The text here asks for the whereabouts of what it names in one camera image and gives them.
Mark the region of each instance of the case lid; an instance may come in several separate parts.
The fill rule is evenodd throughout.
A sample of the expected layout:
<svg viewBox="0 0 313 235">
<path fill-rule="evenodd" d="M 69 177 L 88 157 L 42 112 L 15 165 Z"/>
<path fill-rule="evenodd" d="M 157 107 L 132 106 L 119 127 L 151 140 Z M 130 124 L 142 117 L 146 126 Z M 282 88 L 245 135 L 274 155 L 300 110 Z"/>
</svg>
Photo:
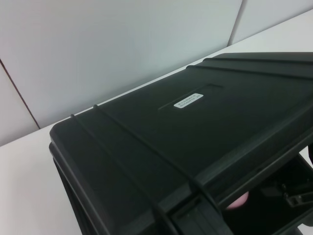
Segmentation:
<svg viewBox="0 0 313 235">
<path fill-rule="evenodd" d="M 312 61 L 204 60 L 56 124 L 54 159 L 99 234 L 158 234 L 158 208 L 226 207 L 312 142 Z"/>
</svg>

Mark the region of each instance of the white table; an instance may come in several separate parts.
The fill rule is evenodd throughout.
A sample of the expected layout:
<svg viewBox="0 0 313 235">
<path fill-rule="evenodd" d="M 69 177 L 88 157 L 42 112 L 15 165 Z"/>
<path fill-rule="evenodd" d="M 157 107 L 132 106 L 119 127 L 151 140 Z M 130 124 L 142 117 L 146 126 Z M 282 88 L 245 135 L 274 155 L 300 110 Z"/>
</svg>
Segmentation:
<svg viewBox="0 0 313 235">
<path fill-rule="evenodd" d="M 313 51 L 312 26 L 313 10 L 207 57 L 225 52 Z M 52 126 L 0 147 L 1 235 L 81 234 L 48 149 Z M 308 158 L 306 151 L 302 154 Z M 303 225 L 300 230 L 313 233 Z"/>
</svg>

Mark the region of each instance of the black plastic case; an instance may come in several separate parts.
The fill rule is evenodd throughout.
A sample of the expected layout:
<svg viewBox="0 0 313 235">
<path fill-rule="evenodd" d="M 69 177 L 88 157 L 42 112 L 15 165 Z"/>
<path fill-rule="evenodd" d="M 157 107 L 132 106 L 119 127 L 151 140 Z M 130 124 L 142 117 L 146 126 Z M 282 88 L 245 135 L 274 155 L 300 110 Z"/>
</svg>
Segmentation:
<svg viewBox="0 0 313 235">
<path fill-rule="evenodd" d="M 287 234 L 313 212 L 313 53 L 208 58 L 50 135 L 84 235 Z"/>
</svg>

